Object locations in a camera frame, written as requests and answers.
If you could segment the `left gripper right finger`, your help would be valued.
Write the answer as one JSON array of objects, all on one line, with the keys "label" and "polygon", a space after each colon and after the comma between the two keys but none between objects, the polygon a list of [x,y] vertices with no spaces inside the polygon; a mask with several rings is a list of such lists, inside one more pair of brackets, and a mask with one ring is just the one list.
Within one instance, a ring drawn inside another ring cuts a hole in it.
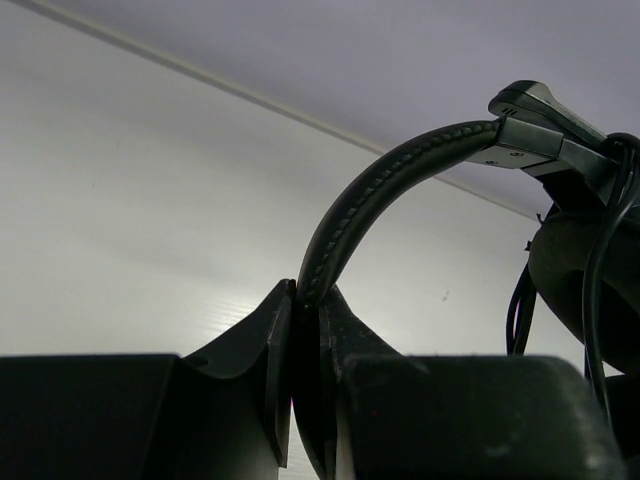
[{"label": "left gripper right finger", "polygon": [[320,389],[322,450],[326,475],[336,474],[338,386],[350,356],[401,354],[362,322],[351,310],[337,285],[320,302]]}]

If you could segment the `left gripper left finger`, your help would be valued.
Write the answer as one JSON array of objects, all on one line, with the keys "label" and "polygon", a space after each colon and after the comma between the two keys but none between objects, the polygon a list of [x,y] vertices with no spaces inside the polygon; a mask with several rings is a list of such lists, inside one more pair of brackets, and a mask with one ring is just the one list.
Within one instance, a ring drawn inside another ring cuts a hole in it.
[{"label": "left gripper left finger", "polygon": [[287,465],[294,296],[295,282],[279,281],[248,316],[183,359],[204,381],[199,443],[218,468]]}]

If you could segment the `black headphones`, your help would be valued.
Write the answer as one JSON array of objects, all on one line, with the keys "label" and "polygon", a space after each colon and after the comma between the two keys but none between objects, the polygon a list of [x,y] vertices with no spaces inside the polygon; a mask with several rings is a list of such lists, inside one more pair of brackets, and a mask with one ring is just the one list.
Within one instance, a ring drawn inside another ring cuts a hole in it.
[{"label": "black headphones", "polygon": [[[292,400],[322,479],[635,479],[639,475],[639,141],[603,134],[522,80],[490,118],[394,148],[337,198],[296,292]],[[469,161],[517,169],[552,201],[527,246],[502,356],[350,356],[336,474],[322,450],[320,302],[377,218]]]}]

